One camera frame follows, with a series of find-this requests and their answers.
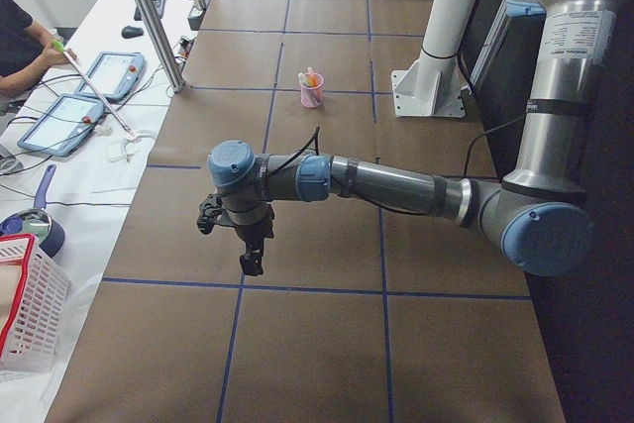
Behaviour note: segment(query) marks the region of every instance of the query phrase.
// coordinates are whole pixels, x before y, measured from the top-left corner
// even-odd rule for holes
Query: white pillar
[[[465,116],[456,53],[475,0],[434,0],[419,58],[392,72],[397,116]]]

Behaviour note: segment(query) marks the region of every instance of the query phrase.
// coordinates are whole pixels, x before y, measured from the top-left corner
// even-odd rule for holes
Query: person
[[[19,98],[49,68],[68,63],[53,48],[53,40],[55,36],[13,0],[0,0],[0,100]]]

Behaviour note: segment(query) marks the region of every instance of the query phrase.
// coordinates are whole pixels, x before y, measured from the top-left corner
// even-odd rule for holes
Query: black strap
[[[427,52],[425,50],[425,47],[422,48],[422,51],[425,55],[430,56],[431,58],[434,58],[434,59],[450,59],[450,58],[453,58],[454,56],[458,56],[458,52],[455,52],[454,54],[451,54],[449,56],[437,56],[436,54],[431,54]]]
[[[352,196],[358,169],[359,161],[356,159],[348,159],[348,163],[346,164],[346,175],[344,176],[344,183],[342,183],[341,192],[339,192],[340,197],[348,198]]]
[[[445,209],[445,200],[447,199],[447,179],[445,177],[439,177],[438,175],[432,175],[432,179],[434,180],[434,201],[428,214],[436,217]]]
[[[543,188],[533,188],[502,180],[502,188],[509,192],[526,195],[528,197],[546,200],[548,202],[568,202],[582,207],[585,204],[585,192],[558,192]]]
[[[270,202],[268,180],[266,176],[269,158],[270,155],[259,156],[256,158],[256,191],[260,195],[260,198],[265,202]]]

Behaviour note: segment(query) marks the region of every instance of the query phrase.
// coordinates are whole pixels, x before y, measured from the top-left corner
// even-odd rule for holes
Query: blue joint cap
[[[256,163],[256,155],[247,143],[225,141],[207,157],[211,177],[217,187],[229,187],[239,183]]]
[[[545,203],[524,210],[506,227],[502,251],[526,272],[556,276],[574,268],[589,251],[593,225],[570,203]]]
[[[306,156],[295,175],[295,190],[304,202],[326,200],[330,193],[330,160],[325,156]]]

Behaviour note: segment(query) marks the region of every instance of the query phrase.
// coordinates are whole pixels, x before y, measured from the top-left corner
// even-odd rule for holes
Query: plastic basket
[[[9,319],[0,332],[0,381],[53,366],[68,277],[33,235],[0,238],[0,265],[21,268]]]

